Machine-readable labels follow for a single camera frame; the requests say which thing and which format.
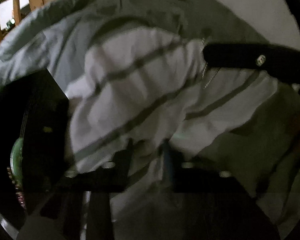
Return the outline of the grey white striped duvet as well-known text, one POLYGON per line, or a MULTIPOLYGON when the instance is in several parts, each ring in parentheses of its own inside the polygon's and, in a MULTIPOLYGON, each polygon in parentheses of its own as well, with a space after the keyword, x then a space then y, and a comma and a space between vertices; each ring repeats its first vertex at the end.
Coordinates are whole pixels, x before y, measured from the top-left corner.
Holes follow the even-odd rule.
POLYGON ((300 239, 300 68, 209 68, 210 43, 269 44, 215 0, 57 0, 7 35, 0 90, 47 70, 69 101, 64 174, 17 239, 300 239), (130 139, 122 192, 65 184, 130 139), (230 192, 173 192, 165 140, 230 192))

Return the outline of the black jewelry box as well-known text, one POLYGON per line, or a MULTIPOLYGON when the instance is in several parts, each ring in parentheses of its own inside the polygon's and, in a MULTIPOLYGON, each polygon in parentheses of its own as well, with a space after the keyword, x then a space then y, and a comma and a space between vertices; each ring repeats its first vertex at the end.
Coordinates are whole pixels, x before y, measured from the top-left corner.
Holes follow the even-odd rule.
POLYGON ((64 174, 68 108, 68 98, 47 70, 0 90, 0 214, 16 229, 64 174), (24 139, 21 186, 10 167, 18 138, 24 139))

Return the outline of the green jade bangle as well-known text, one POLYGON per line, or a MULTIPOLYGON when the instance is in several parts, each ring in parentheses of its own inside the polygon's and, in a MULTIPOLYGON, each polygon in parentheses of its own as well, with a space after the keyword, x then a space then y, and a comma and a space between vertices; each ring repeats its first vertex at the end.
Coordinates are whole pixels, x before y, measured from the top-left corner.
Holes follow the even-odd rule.
POLYGON ((23 160, 23 138, 18 138, 11 150, 10 167, 16 183, 21 186, 22 184, 22 160, 23 160))

